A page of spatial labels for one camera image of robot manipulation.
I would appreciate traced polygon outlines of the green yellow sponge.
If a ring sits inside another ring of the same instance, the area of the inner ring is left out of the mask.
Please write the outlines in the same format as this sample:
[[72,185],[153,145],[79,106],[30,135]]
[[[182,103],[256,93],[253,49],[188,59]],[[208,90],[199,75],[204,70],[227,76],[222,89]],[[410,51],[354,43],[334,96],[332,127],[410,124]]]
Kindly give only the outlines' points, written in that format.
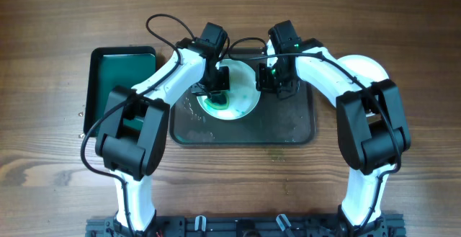
[[204,103],[210,108],[216,110],[224,110],[229,107],[229,97],[226,91],[222,91],[215,94],[210,94]]

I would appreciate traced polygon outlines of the white plate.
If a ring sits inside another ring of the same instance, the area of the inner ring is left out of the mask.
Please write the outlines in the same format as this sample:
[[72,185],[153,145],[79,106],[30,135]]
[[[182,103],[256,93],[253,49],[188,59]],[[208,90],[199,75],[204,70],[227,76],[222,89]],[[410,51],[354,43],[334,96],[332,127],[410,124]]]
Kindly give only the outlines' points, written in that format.
[[256,90],[256,73],[242,61],[224,59],[220,67],[229,68],[230,89],[223,92],[225,101],[212,102],[208,97],[197,97],[199,106],[220,120],[237,120],[248,115],[258,104],[261,92]]
[[[338,59],[350,75],[365,87],[370,87],[372,82],[379,82],[389,78],[387,71],[375,60],[364,55],[346,55]],[[342,72],[337,71],[335,85],[339,88],[337,96],[343,95],[347,91],[360,91],[362,88],[354,83]]]

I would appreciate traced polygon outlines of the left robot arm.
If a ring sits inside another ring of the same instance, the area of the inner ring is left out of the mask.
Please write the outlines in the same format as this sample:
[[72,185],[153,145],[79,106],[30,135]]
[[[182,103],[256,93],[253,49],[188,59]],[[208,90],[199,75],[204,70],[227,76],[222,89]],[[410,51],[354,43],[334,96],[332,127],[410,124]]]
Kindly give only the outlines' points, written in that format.
[[172,57],[151,77],[109,93],[104,114],[94,125],[99,131],[95,153],[103,159],[104,175],[117,185],[115,233],[154,235],[151,175],[165,151],[170,110],[191,87],[206,97],[230,88],[228,69],[217,66],[227,40],[221,26],[207,23],[199,37],[174,44]]

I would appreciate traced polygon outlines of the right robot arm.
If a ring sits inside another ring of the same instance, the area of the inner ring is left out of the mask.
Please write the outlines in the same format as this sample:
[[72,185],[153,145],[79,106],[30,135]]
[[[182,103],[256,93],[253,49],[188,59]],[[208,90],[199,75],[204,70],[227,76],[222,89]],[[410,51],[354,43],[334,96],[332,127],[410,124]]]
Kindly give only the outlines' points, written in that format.
[[336,232],[360,236],[373,231],[385,183],[400,171],[402,154],[411,146],[397,85],[370,58],[336,59],[317,39],[302,40],[289,20],[275,24],[268,36],[256,89],[282,99],[305,81],[335,107],[339,150],[349,166]]

